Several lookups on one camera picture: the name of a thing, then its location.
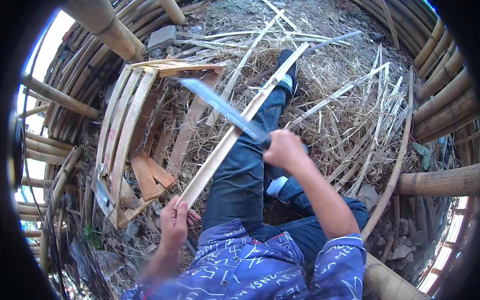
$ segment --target black handle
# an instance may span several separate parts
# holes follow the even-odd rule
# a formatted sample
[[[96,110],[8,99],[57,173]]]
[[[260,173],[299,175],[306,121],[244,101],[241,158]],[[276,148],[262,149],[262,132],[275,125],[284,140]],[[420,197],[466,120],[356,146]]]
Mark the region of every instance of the black handle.
[[[263,150],[268,150],[268,148],[270,148],[271,143],[272,143],[272,139],[269,136],[266,139],[264,139],[263,142],[260,143],[260,148],[262,148]]]

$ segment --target blue shirt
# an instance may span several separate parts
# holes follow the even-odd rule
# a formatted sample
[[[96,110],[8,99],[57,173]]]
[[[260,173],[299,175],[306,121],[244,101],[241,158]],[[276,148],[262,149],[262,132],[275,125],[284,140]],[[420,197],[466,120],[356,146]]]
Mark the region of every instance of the blue shirt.
[[[328,240],[307,285],[303,254],[288,232],[262,243],[236,219],[205,230],[192,264],[176,279],[153,287],[140,280],[122,299],[356,300],[366,259],[359,234]]]

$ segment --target sock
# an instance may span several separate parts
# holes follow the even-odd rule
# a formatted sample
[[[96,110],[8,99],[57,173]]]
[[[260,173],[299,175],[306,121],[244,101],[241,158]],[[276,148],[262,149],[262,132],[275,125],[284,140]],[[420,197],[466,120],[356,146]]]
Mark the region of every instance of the sock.
[[[290,88],[293,88],[293,78],[292,76],[290,76],[290,74],[285,74],[285,76],[283,76],[282,80],[283,82],[285,82],[286,84],[288,84],[288,86]]]
[[[285,182],[287,182],[288,178],[285,176],[278,177],[270,183],[267,188],[267,195],[269,196],[278,196],[278,193],[282,189]]]

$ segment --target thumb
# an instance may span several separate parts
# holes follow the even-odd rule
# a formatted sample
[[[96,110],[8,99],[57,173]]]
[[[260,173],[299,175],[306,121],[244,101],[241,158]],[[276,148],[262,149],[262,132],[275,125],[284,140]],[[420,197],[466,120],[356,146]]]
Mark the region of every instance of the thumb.
[[[177,208],[177,224],[186,224],[188,215],[188,204],[182,201]]]

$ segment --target jeans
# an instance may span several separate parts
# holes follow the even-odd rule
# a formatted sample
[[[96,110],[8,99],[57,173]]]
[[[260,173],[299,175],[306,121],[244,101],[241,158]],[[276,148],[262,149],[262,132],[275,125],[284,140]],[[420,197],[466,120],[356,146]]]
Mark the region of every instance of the jeans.
[[[253,121],[266,132],[277,129],[287,98],[291,98],[291,89],[281,81],[262,104]],[[302,251],[308,272],[313,269],[317,254],[327,241],[310,201],[296,179],[290,177],[280,190],[278,199],[309,217],[279,226],[264,224],[266,188],[260,145],[248,135],[242,134],[215,173],[202,219],[203,229],[240,218],[247,233],[261,242],[287,231]],[[358,200],[343,199],[361,230],[367,222],[367,209]]]

